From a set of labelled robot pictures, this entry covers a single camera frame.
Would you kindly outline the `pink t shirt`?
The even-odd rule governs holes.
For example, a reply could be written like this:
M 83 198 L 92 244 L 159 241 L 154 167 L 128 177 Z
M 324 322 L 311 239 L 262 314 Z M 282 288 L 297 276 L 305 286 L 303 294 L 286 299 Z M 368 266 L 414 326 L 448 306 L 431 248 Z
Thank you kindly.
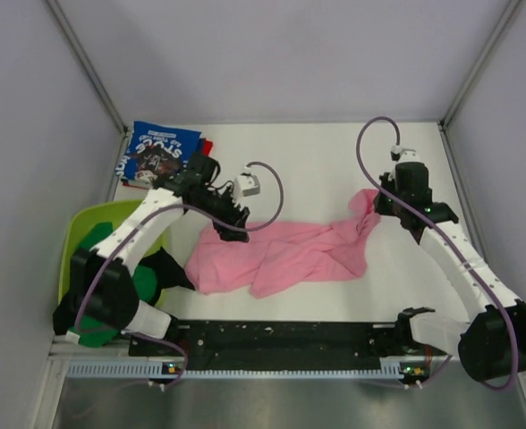
M 368 269 L 366 246 L 380 222 L 377 192 L 362 189 L 348 204 L 351 216 L 329 224 L 272 223 L 250 234 L 250 241 L 226 242 L 206 227 L 184 267 L 203 294 L 250 288 L 263 299 L 301 282 L 346 282 Z

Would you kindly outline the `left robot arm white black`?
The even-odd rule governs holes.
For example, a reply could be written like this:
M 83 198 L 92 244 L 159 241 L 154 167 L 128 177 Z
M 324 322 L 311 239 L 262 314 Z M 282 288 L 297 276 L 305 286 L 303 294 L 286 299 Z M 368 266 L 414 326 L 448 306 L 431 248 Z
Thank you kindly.
M 110 234 L 72 254 L 68 299 L 78 334 L 136 332 L 148 337 L 160 354 L 177 349 L 180 334 L 171 327 L 174 318 L 139 295 L 134 274 L 165 230 L 189 211 L 211 219 L 221 240 L 248 241 L 250 210 L 242 201 L 259 194 L 259 179 L 246 166 L 233 180 L 216 186 L 219 171 L 215 159 L 192 155 L 179 171 L 155 178 L 146 196 Z

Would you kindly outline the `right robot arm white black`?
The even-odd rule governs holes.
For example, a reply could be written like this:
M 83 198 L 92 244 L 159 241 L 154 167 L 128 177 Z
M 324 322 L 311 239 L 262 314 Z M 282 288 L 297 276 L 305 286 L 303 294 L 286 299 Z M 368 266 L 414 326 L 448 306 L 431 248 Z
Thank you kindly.
M 425 344 L 460 359 L 466 374 L 484 383 L 526 371 L 526 302 L 507 288 L 471 245 L 458 216 L 432 199 L 429 173 L 420 161 L 397 162 L 380 177 L 375 198 L 381 215 L 395 216 L 435 261 L 462 301 L 467 321 L 414 310 L 394 331 L 407 354 Z

